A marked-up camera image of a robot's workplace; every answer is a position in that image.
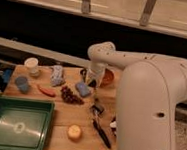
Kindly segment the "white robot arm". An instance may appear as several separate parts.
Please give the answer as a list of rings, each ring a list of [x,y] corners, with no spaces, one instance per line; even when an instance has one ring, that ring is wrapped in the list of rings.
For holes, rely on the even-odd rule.
[[[118,51],[111,42],[93,44],[90,70],[121,69],[116,90],[117,150],[176,150],[175,106],[187,100],[187,59]]]

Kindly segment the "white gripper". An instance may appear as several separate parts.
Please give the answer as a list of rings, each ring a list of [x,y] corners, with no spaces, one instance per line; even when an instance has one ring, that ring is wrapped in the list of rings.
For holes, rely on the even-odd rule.
[[[101,85],[105,71],[106,66],[103,63],[91,62],[87,70],[86,84],[93,88],[98,88]]]

